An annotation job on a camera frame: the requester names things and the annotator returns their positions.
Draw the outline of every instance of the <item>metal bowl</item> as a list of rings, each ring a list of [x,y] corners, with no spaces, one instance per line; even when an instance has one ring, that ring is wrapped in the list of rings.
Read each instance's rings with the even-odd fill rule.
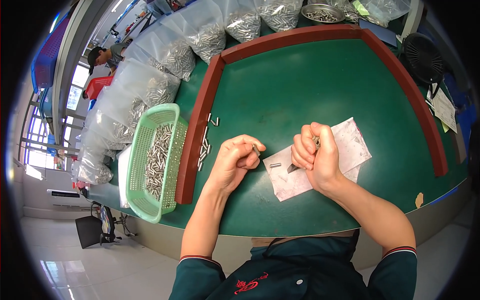
[[[312,18],[307,17],[307,13],[309,12],[318,12],[318,11],[326,11],[337,17],[337,21],[317,21]],[[309,19],[310,21],[313,22],[315,25],[322,25],[322,24],[334,24],[334,23],[339,23],[343,20],[345,20],[345,14],[343,11],[339,10],[338,8],[335,8],[333,6],[327,5],[327,4],[308,4],[305,5],[304,7],[301,8],[301,14]]]

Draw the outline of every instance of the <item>man in gray shirt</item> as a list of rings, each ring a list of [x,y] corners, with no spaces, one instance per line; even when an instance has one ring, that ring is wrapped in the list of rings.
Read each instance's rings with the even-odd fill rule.
[[[100,66],[107,64],[111,70],[111,75],[115,73],[119,62],[123,60],[123,53],[128,47],[127,43],[117,43],[113,44],[110,49],[105,49],[102,47],[95,47],[88,54],[88,64],[90,65],[89,74],[92,75],[93,68],[95,66]]]

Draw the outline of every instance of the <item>blue plastic crate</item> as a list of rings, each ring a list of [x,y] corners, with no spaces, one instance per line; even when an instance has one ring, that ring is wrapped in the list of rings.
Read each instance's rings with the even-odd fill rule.
[[[38,105],[38,110],[40,110],[40,116],[42,119],[52,118],[52,95],[53,88],[47,88],[43,91],[43,94],[40,98],[40,104]]]
[[[61,41],[70,21],[70,19],[67,19],[67,15],[57,23],[32,61],[32,83],[35,93],[38,92],[39,88],[52,87],[53,85],[53,75],[55,74],[55,64],[57,63]]]

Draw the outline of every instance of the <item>hand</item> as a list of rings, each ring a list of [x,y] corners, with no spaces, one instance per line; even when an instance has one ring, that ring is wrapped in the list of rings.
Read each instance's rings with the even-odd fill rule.
[[[224,141],[206,185],[228,194],[233,192],[247,171],[260,163],[252,144],[257,145],[258,151],[266,150],[259,140],[245,134]]]
[[[314,135],[320,137],[320,148],[316,155],[312,140]],[[323,193],[343,177],[338,167],[338,148],[329,126],[317,122],[303,125],[301,134],[293,137],[293,143],[292,163],[306,169],[308,180],[315,190]]]

